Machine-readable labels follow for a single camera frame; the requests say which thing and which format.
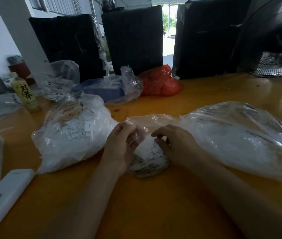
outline blue basket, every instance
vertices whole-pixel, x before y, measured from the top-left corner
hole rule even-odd
[[[89,85],[92,85],[92,84],[99,82],[101,80],[103,80],[103,78],[85,80],[81,84],[76,85],[74,88],[72,88],[72,91],[83,90],[83,92],[85,94],[101,96],[101,98],[103,99],[104,102],[114,100],[114,99],[118,99],[118,98],[124,96],[124,91],[122,89],[122,87],[123,87],[122,82],[121,82],[121,84],[119,85],[118,88],[113,88],[113,89],[112,88],[105,89],[105,88],[90,88],[90,87],[88,87]]]

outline plastic bottle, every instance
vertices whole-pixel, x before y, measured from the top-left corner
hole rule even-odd
[[[30,113],[41,110],[41,107],[39,106],[38,101],[36,99],[36,96],[29,88],[27,82],[24,79],[18,77],[17,73],[12,72],[11,74],[13,76],[13,81],[11,82],[11,86],[13,87],[17,96],[26,106],[27,110]]]

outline wooden table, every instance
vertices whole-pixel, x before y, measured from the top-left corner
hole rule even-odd
[[[172,97],[142,97],[109,107],[112,117],[152,113],[185,115],[199,107],[243,101],[265,109],[282,121],[282,78],[247,74],[184,80],[184,90]],[[24,108],[0,123],[5,138],[3,176],[11,169],[38,169],[41,160],[31,134],[41,124],[51,102],[39,99],[43,111],[30,115]],[[37,175],[0,224],[2,238],[37,238],[87,183],[98,165],[95,157],[59,172]],[[282,207],[282,182],[231,169],[269,201]],[[241,233],[202,182],[172,165],[150,179],[121,177],[111,195],[96,238],[241,238]]]

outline greenery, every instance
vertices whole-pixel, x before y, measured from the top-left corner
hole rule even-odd
[[[167,32],[168,29],[169,29],[169,27],[168,27],[169,26],[169,22],[168,22],[169,17],[168,17],[168,15],[166,15],[165,13],[162,12],[162,18],[163,18],[163,28],[164,28],[165,32]],[[176,18],[170,17],[170,27],[176,28]]]

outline forearm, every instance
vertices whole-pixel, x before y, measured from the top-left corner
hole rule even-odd
[[[202,161],[190,165],[190,170],[202,179],[247,238],[282,238],[282,210],[219,163],[209,158]]]
[[[114,169],[100,164],[80,197],[59,217],[46,238],[93,239],[118,178]]]

